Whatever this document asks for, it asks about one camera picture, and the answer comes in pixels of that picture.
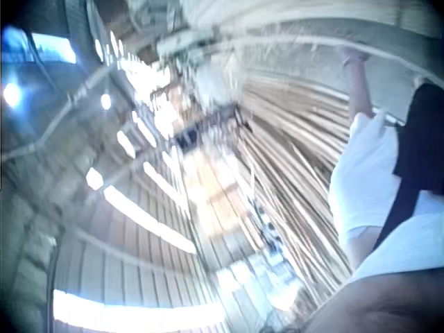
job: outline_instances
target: skin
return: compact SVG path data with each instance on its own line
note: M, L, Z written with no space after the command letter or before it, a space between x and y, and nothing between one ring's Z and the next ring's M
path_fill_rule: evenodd
M342 47L339 51L344 64L345 74L348 78L350 90L349 119L350 125L352 125L358 113L363 113L368 118L375 116L372 111L370 92L368 91L366 79L365 61L367 61L368 55L348 47ZM372 252L380 232L381 228L371 227L359 237L349 240L344 251L353 271Z
M368 227L359 237L347 242L344 251L353 271L371 254L381 230L380 227Z
M363 113L369 118L374 117L364 64L368 55L348 47L341 49L341 55L349 82L349 118L351 125L358 113Z
M379 275L348 284L302 333L426 333L444 328L444 268Z

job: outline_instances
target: light fixture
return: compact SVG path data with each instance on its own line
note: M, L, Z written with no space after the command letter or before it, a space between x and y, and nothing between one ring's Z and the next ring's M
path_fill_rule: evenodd
M120 55L123 57L123 43L121 40L119 40L119 51L120 51Z
M89 171L86 175L86 182L94 191L97 191L103 186L102 175L97 172L95 168L89 168Z
M117 132L117 141L120 143L123 149L125 149L125 152L128 154L128 156L136 158L136 152L133 145L131 144L131 141L121 130Z
M133 116L133 121L134 121L135 123L137 123L137 119L139 118L139 117L137 116L137 112L132 111L132 112L131 112L131 116Z
M116 36L114 36L114 33L112 31L110 33L110 36L111 36L112 50L114 51L114 54L116 55L116 57L118 57L119 56L119 47L117 46Z
M167 194L179 207L186 210L188 207L187 199L184 198L174 187L172 187L160 174L156 172L154 167L148 162L144 163L144 171L151 179Z
M150 214L145 212L136 203L126 198L115 187L109 186L103 191L106 200L113 205L117 210L132 219L141 227L159 236L171 245L179 248L185 252L196 254L196 247L188 238L182 236L180 233L172 230L167 225L160 223L154 219Z
M154 136L151 134L150 130L146 127L143 120L140 118L137 118L136 120L137 127L139 128L140 132L142 132L145 139L150 143L151 146L154 148L157 147L157 143L155 141Z
M111 108L111 96L109 94L103 94L101 102L104 110L109 110Z
M95 44L96 44L97 55L99 56L100 61L103 62L103 51L102 51L102 46L100 45L99 40L96 40Z
M173 308L109 305L57 289L53 291L53 315L56 321L86 330L132 333L194 331L214 327L225 318L220 303Z
M18 85L15 83L8 83L3 91L3 97L10 107L15 108L20 103L22 93L20 92Z

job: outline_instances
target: lumber stack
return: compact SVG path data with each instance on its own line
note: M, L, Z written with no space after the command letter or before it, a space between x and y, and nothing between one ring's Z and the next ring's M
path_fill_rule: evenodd
M181 0L194 28L238 33L297 19L360 19L439 37L437 14L421 0Z
M240 100L253 133L238 143L242 176L284 237L293 267L319 306L348 278L327 203L330 175L348 140L348 102L294 79L251 76Z

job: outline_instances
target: person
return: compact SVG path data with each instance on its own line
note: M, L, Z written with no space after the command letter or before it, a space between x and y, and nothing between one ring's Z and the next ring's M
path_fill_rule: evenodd
M350 138L333 170L328 199L339 243L356 270L375 247L390 214L391 219L406 214L403 221L444 212L444 91L419 80L406 125L386 126L385 112L372 111L364 67L368 56L351 48L342 48L341 55L350 86ZM427 154L426 143L431 150ZM400 191L406 182L418 193L399 202L406 196ZM399 204L394 207L396 198ZM400 212L399 206L409 206L408 212Z
M405 125L387 126L372 111L368 56L341 55L350 138L329 203L354 273L302 326L282 332L444 332L444 91L423 81Z

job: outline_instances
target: black strap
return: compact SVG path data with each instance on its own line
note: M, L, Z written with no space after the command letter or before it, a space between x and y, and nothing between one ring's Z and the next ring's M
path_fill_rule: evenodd
M444 91L421 86L410 105L406 125L396 128L398 160L393 174L400 188L375 250L401 223L413 216L420 190L444 196Z
M396 194L395 201L391 206L390 213L384 227L379 234L373 250L376 250L379 245L396 229L402 222L409 219L415 211L416 202L418 201L420 191L411 186L407 181L401 180L400 188Z

